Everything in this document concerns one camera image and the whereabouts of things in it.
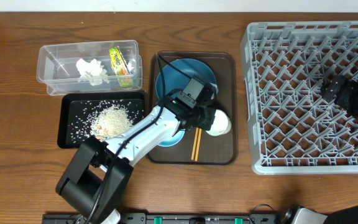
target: crumpled paper towel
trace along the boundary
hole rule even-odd
[[[84,59],[79,59],[76,63],[77,69],[80,73],[78,82],[89,81],[89,84],[96,86],[101,85],[103,81],[109,83],[107,70],[103,69],[104,65],[101,62],[93,59],[91,62],[85,62]]]

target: wooden chopstick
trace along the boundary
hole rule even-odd
[[[198,139],[197,139],[197,148],[196,148],[196,159],[195,161],[198,161],[198,151],[200,149],[200,140],[201,140],[201,129],[198,129]]]
[[[191,160],[194,160],[196,148],[198,145],[197,141],[198,141],[198,131],[199,130],[200,130],[199,128],[196,128],[196,136],[194,137],[193,152],[191,152]]]

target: black tray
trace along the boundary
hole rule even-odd
[[[195,128],[186,131],[183,139],[174,146],[156,146],[147,154],[147,158],[159,164],[228,165],[234,162],[238,148],[236,63],[234,59],[226,53],[160,52],[159,54],[169,62],[180,58],[197,59],[212,69],[219,88],[217,101],[213,107],[223,110],[229,116],[232,129],[221,136],[210,136],[203,131],[201,133],[198,162],[191,160]],[[155,92],[155,82],[160,73],[155,57],[152,58],[150,69],[149,108],[153,108],[158,99]]]
[[[90,110],[90,108],[98,105],[100,101],[110,102],[110,104]],[[81,128],[87,133],[90,131],[90,127],[85,127],[84,124],[81,124],[80,122],[76,123],[78,119],[86,120],[89,113],[92,113],[93,111],[101,112],[110,105],[125,106],[128,110],[128,116],[130,119],[133,119],[133,125],[144,118],[145,97],[144,94],[139,91],[67,94],[62,99],[59,132],[57,136],[58,146],[62,149],[78,148],[87,137],[72,140],[71,134],[75,134],[77,130]]]

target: wood grain surface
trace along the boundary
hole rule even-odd
[[[256,175],[250,168],[240,41],[250,22],[358,20],[358,14],[0,13],[0,223],[40,223],[74,212],[55,186],[75,150],[57,146],[61,97],[35,79],[39,48],[100,40],[138,41],[148,90],[156,51],[227,52],[236,60],[239,156],[231,166],[167,166],[142,159],[120,211],[249,213],[260,203],[300,203],[329,213],[358,204],[358,175]]]

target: pile of rice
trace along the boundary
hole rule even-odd
[[[131,127],[132,121],[128,118],[126,109],[112,105],[92,120],[89,134],[105,140],[122,134]]]

